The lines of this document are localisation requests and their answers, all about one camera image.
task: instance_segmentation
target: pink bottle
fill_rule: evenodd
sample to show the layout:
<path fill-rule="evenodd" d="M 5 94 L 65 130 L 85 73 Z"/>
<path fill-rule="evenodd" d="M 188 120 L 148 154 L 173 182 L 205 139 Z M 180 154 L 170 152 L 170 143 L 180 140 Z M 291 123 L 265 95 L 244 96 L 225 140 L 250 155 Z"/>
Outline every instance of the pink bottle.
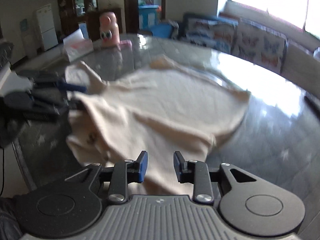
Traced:
<path fill-rule="evenodd" d="M 100 16 L 100 37 L 104 48 L 120 44 L 119 27 L 116 15 L 113 12 L 107 12 Z"/>

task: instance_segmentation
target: metal screw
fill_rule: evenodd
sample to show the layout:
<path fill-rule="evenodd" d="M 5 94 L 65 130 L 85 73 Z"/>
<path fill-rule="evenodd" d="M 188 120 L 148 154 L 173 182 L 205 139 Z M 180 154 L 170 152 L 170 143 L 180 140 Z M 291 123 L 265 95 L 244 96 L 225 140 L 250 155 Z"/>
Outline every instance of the metal screw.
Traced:
<path fill-rule="evenodd" d="M 121 194 L 111 194 L 109 200 L 112 202 L 121 202 L 124 201 L 124 196 Z"/>
<path fill-rule="evenodd" d="M 201 203 L 208 203 L 212 200 L 212 197 L 207 194 L 199 194 L 196 196 L 196 200 Z"/>

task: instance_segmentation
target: refrigerator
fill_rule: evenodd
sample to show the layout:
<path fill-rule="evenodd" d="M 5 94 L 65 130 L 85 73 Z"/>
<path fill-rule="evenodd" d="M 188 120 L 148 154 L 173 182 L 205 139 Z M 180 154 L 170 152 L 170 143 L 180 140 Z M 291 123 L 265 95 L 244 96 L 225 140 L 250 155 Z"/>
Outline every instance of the refrigerator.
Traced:
<path fill-rule="evenodd" d="M 38 36 L 44 51 L 58 45 L 51 4 L 36 10 Z"/>

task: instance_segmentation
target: window frame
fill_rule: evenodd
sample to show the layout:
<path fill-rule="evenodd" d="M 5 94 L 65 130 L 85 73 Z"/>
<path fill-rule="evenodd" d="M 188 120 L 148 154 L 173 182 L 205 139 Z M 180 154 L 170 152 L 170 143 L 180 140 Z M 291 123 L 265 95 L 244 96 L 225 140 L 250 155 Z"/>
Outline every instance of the window frame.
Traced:
<path fill-rule="evenodd" d="M 280 21 L 280 22 L 282 22 L 282 23 L 284 23 L 284 24 L 286 24 L 286 25 L 289 25 L 290 27 L 293 27 L 293 28 L 297 29 L 297 31 L 300 31 L 300 32 L 303 32 L 303 33 L 307 33 L 307 34 L 309 34 L 310 36 L 312 36 L 313 38 L 315 38 L 315 39 L 317 39 L 318 41 L 320 41 L 320 38 L 318 38 L 318 37 L 314 36 L 312 33 L 306 31 L 306 21 L 307 21 L 307 16 L 308 16 L 309 0 L 307 0 L 306 16 L 305 16 L 305 18 L 304 18 L 304 24 L 303 24 L 303 28 L 302 28 L 302 29 L 299 28 L 299 27 L 296 26 L 296 25 L 293 25 L 292 23 L 290 23 L 290 22 L 288 22 L 288 21 L 286 21 L 286 20 L 284 20 L 284 19 L 281 19 L 281 18 L 279 18 L 279 17 L 273 16 L 272 14 L 270 14 L 270 13 L 268 12 L 268 9 L 267 9 L 267 11 L 263 11 L 263 10 L 260 10 L 260 9 L 258 9 L 258 8 L 252 7 L 252 6 L 250 6 L 250 5 L 242 4 L 242 3 L 239 3 L 239 2 L 236 2 L 236 1 L 233 1 L 233 0 L 228 0 L 228 1 L 231 1 L 231 2 L 233 2 L 233 3 L 236 3 L 236 4 L 238 4 L 239 6 L 242 6 L 242 7 L 244 7 L 244 8 L 247 8 L 247 9 L 250 9 L 250 10 L 254 10 L 254 11 L 257 11 L 257 12 L 259 12 L 259 13 L 263 13 L 263 14 L 271 17 L 271 18 L 274 19 L 274 20 Z"/>

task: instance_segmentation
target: wooden cabinet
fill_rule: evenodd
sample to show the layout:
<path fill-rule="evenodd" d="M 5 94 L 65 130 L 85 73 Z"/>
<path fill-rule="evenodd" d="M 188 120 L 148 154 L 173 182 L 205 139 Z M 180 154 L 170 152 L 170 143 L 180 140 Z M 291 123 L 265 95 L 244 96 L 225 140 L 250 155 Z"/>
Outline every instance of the wooden cabinet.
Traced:
<path fill-rule="evenodd" d="M 79 28 L 79 23 L 86 23 L 89 38 L 93 41 L 100 39 L 100 15 L 104 12 L 114 12 L 122 33 L 121 8 L 111 8 L 92 11 L 92 5 L 96 6 L 96 0 L 83 0 L 84 9 L 79 10 L 78 0 L 58 0 L 62 33 L 70 35 Z"/>

